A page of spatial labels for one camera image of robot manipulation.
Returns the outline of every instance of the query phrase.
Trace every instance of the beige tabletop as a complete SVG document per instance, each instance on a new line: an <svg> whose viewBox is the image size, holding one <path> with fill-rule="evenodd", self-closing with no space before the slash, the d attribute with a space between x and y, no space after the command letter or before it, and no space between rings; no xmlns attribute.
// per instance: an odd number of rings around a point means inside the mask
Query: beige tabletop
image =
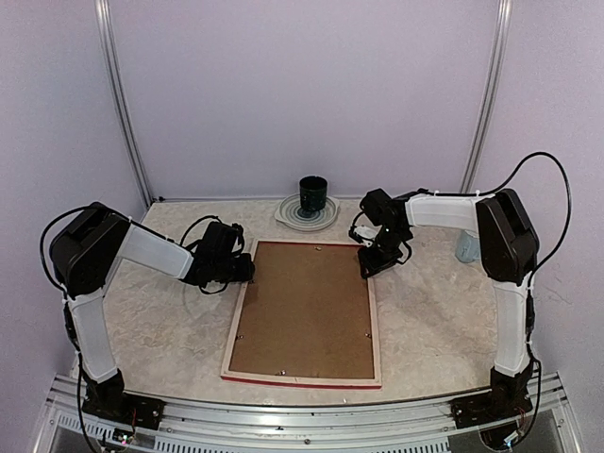
<svg viewBox="0 0 604 453"><path fill-rule="evenodd" d="M317 233L279 224L278 202L156 203L144 224L175 240L194 220L216 214L253 239L347 241L359 201L344 200L337 221ZM367 222L361 217L360 223ZM196 227L190 239L203 235ZM126 389L205 401L269 405L354 404L410 399L488 385L495 356L495 296L478 263L455 258L459 231L415 228L413 256L375 277L381 390L308 390L223 381L220 366L239 291L202 295L140 265L123 262L105 299L109 338Z"/></svg>

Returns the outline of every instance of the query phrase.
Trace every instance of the purple wall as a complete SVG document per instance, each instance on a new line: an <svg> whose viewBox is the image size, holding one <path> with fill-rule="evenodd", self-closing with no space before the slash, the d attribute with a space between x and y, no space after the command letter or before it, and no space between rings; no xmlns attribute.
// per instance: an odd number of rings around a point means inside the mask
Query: purple wall
<svg viewBox="0 0 604 453"><path fill-rule="evenodd" d="M111 4L134 129L157 195L457 190L496 1Z"/></svg>
<svg viewBox="0 0 604 453"><path fill-rule="evenodd" d="M573 190L567 241L536 277L537 351L559 370L587 451L602 450L604 420L604 3L514 2L506 61L477 187L502 181L524 155L560 158ZM547 160L516 177L544 256L565 215L563 183Z"/></svg>
<svg viewBox="0 0 604 453"><path fill-rule="evenodd" d="M25 452L74 358L38 258L57 214L101 200L143 214L112 105L94 2L0 5L0 451Z"/></svg>

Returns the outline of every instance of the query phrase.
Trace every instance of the black mug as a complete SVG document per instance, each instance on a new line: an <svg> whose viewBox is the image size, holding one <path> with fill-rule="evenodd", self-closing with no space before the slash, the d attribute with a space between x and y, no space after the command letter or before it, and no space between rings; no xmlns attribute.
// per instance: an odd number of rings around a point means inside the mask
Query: black mug
<svg viewBox="0 0 604 453"><path fill-rule="evenodd" d="M306 176L300 179L300 208L312 215L322 210L327 202L327 181L320 176Z"/></svg>

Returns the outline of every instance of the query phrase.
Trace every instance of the red edge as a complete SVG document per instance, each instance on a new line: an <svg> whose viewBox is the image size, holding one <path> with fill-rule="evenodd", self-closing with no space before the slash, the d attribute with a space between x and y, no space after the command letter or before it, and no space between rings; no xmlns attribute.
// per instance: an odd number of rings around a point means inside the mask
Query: red edge
<svg viewBox="0 0 604 453"><path fill-rule="evenodd" d="M361 248L362 245L358 245L357 243L321 243L316 242L316 243L297 243L295 241L265 241L264 239L259 239L258 243L286 243L288 245L314 245L314 246L321 246L321 247L355 247L355 248Z"/></svg>
<svg viewBox="0 0 604 453"><path fill-rule="evenodd" d="M221 376L223 380L232 382L244 382L247 384L274 385L277 387L297 387L299 389L331 389L331 390L380 390L381 384L375 385L338 385L338 384L296 384L293 382L271 382L258 379L247 379L245 377Z"/></svg>

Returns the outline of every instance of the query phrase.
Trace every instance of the robotic arm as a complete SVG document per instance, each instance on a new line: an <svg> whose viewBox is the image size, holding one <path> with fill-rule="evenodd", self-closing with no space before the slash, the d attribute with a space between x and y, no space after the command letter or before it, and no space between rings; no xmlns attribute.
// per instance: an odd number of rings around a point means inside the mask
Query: robotic arm
<svg viewBox="0 0 604 453"><path fill-rule="evenodd" d="M537 265L539 241L516 192L440 196L420 190L391 198L377 189L361 200L361 211L374 226L381 226L369 240L359 233L361 227L353 224L349 231L355 241L370 244L359 250L365 278L400 263L400 245L413 237L411 227L452 227L479 235L482 266L495 289L495 366L490 393L454 401L453 415L458 428L466 428L532 410L527 383L533 363L527 335L534 311L528 284Z"/></svg>
<svg viewBox="0 0 604 453"><path fill-rule="evenodd" d="M233 251L235 244L240 248ZM50 245L55 276L64 290L68 334L79 351L87 397L83 411L112 421L157 429L163 402L124 393L124 379L111 353L103 312L107 276L120 260L130 260L203 288L254 275L243 251L243 228L211 222L203 238L180 246L132 223L100 203L83 210Z"/></svg>

